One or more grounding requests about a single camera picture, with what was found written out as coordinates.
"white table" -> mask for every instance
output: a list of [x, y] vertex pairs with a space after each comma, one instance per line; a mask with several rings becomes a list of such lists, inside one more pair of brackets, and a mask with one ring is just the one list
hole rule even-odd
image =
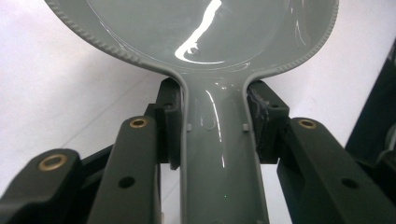
[[[0, 193], [34, 156], [56, 147], [82, 158], [111, 145], [120, 124], [143, 114], [165, 77], [84, 42], [43, 0], [0, 2]], [[344, 146], [396, 36], [393, 0], [340, 0], [322, 50], [265, 81], [291, 117], [325, 124]], [[163, 167], [166, 223], [178, 223], [178, 172]], [[274, 165], [262, 166], [270, 219], [290, 223]]]

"white surface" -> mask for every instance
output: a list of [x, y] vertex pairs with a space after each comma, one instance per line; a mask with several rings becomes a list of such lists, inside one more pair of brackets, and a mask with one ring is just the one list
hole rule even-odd
[[[143, 114], [165, 77], [118, 61], [72, 33], [44, 1], [0, 2], [0, 194], [37, 154], [82, 158]], [[393, 0], [340, 0], [333, 33], [307, 63], [266, 82], [291, 116], [324, 123], [344, 145], [396, 36]], [[178, 172], [163, 166], [165, 223], [178, 223]], [[272, 223], [290, 223], [275, 166], [262, 167]]]

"black holder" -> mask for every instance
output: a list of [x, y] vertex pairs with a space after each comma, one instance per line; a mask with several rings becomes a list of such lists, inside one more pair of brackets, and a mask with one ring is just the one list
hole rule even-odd
[[[319, 122], [290, 119], [261, 81], [247, 100], [261, 163], [277, 173], [293, 223], [396, 223], [396, 153], [355, 161]], [[0, 223], [161, 223], [160, 163], [180, 165], [181, 91], [168, 78], [114, 146], [81, 160], [71, 149], [33, 158], [0, 200]]]

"glossy surface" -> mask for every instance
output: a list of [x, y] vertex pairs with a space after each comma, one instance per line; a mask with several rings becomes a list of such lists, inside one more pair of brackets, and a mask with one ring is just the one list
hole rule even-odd
[[184, 223], [267, 223], [247, 84], [318, 51], [333, 1], [48, 1], [97, 48], [183, 86]]

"brass insert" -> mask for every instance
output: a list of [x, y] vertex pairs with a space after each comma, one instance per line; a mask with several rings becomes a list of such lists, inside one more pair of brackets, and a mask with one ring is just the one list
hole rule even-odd
[[306, 129], [316, 129], [317, 128], [317, 124], [314, 121], [309, 120], [309, 119], [300, 119], [298, 121], [298, 123], [301, 126], [305, 127]]
[[133, 128], [143, 128], [149, 123], [146, 119], [133, 119], [129, 125]]
[[67, 156], [64, 154], [54, 154], [48, 156], [38, 164], [40, 171], [56, 170], [67, 162]]

